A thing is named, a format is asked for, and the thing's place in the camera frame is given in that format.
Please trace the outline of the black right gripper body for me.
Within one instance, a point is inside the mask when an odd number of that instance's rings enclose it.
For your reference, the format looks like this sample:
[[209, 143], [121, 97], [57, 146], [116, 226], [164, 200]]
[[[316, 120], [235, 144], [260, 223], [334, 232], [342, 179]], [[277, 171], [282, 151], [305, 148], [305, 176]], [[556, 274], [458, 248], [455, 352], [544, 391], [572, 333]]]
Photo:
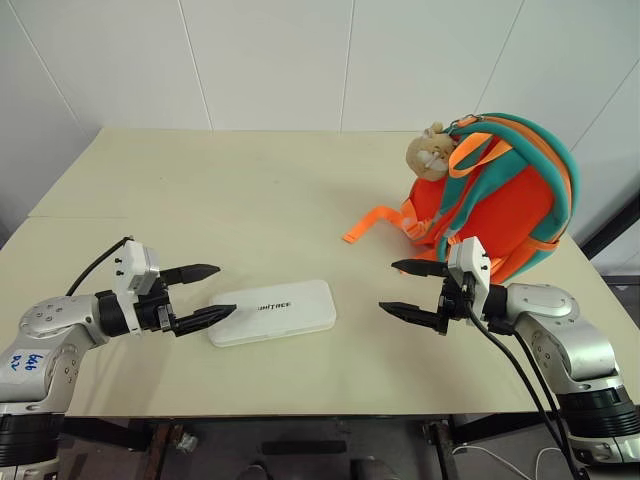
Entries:
[[438, 299], [436, 332], [446, 335], [451, 320], [465, 319], [472, 304], [472, 280], [460, 286], [451, 276], [446, 277]]

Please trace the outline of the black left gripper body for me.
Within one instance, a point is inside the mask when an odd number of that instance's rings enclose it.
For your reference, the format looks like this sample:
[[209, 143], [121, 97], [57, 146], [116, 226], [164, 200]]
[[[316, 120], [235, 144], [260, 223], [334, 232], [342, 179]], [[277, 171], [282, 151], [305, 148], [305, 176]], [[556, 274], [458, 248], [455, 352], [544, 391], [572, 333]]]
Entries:
[[137, 293], [134, 308], [142, 330], [172, 332], [176, 316], [169, 296], [170, 282], [161, 271], [146, 293]]

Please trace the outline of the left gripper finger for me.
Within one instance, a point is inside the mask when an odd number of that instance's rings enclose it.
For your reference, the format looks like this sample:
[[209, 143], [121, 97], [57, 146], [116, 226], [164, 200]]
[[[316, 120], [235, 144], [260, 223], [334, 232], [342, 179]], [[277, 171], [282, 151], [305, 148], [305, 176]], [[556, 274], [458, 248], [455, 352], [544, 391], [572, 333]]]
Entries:
[[191, 315], [178, 318], [174, 322], [176, 337], [207, 329], [224, 320], [236, 310], [236, 305], [212, 305], [194, 311]]
[[190, 284], [217, 274], [220, 268], [210, 264], [191, 264], [161, 271], [161, 279], [167, 285]]

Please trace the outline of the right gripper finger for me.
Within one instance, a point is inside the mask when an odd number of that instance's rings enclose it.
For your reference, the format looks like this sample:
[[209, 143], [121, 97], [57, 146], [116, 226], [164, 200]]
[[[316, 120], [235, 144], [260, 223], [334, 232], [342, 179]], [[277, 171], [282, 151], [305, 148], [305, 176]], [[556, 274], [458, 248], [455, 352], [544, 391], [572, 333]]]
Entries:
[[386, 313], [410, 324], [440, 330], [440, 316], [437, 313], [422, 310], [417, 305], [403, 302], [379, 302]]
[[414, 276], [435, 276], [440, 278], [446, 278], [449, 276], [449, 269], [447, 264], [439, 261], [424, 259], [403, 259], [393, 262], [391, 266], [403, 273]]

